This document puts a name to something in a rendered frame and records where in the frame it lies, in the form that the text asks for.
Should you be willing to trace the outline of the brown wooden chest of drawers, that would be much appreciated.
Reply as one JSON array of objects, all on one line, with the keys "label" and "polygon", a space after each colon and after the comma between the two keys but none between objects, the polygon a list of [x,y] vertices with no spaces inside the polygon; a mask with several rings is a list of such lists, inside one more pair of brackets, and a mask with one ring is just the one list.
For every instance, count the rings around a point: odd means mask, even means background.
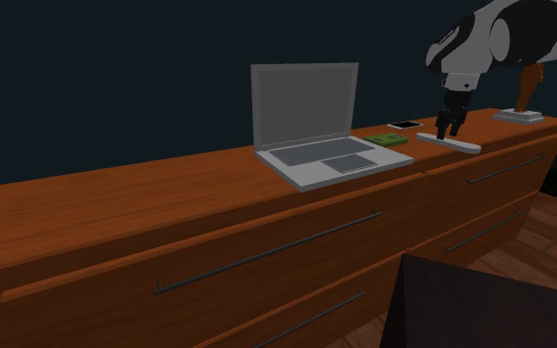
[{"label": "brown wooden chest of drawers", "polygon": [[409,253],[466,265],[521,229],[557,118],[472,111],[462,153],[300,192],[251,147],[0,186],[0,348],[324,348]]}]

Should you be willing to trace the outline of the white remote control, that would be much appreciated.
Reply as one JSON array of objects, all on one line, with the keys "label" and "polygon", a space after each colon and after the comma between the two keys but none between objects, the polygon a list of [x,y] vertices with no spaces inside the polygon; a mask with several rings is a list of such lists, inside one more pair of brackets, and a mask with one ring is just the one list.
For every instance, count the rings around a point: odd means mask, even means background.
[{"label": "white remote control", "polygon": [[455,139],[451,139],[451,138],[444,138],[444,139],[439,139],[436,135],[434,134],[430,134],[430,133],[424,133],[424,132],[418,132],[416,134],[416,139],[421,140],[421,141],[425,141],[425,142],[430,142],[430,143],[434,143],[434,144],[439,144],[445,147],[449,147],[451,149],[460,151],[460,152],[464,152],[464,153],[470,153],[470,154],[478,154],[481,152],[482,147],[478,144],[475,143],[470,143],[470,142],[464,142],[464,141],[460,141],[460,140],[455,140]]}]

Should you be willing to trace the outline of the brown figure on white base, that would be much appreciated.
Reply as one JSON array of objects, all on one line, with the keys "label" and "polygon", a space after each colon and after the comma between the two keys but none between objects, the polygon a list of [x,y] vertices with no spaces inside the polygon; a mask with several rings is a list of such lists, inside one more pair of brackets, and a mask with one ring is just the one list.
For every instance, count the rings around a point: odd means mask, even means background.
[{"label": "brown figure on white base", "polygon": [[515,107],[500,110],[492,119],[521,125],[541,123],[544,120],[542,114],[528,111],[526,107],[537,85],[543,81],[543,72],[543,63],[536,62],[525,66],[519,76],[520,91]]}]

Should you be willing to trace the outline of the green flat box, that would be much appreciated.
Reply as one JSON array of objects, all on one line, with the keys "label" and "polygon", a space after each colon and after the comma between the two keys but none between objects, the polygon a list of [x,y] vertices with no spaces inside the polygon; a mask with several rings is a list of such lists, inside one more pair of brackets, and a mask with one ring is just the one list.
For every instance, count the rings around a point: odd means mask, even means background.
[{"label": "green flat box", "polygon": [[382,133],[377,135],[365,136],[364,140],[383,147],[391,147],[400,144],[405,144],[409,141],[409,138],[405,135],[401,135],[393,132],[387,132],[387,133]]}]

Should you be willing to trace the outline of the grey open laptop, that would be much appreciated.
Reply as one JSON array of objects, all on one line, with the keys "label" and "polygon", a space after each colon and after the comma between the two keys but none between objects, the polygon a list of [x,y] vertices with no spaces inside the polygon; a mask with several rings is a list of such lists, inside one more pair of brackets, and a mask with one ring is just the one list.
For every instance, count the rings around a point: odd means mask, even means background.
[{"label": "grey open laptop", "polygon": [[353,136],[359,64],[250,66],[255,156],[300,192],[414,163]]}]

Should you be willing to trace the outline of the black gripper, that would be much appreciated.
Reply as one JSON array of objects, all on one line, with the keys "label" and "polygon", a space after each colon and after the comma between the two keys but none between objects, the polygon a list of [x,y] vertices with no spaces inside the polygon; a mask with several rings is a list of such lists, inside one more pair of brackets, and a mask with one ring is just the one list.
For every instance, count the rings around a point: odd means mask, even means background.
[{"label": "black gripper", "polygon": [[464,124],[467,106],[471,99],[470,91],[447,90],[444,96],[444,108],[436,115],[435,126],[437,127],[436,138],[444,140],[448,126],[451,124],[449,134],[456,136],[460,127]]}]

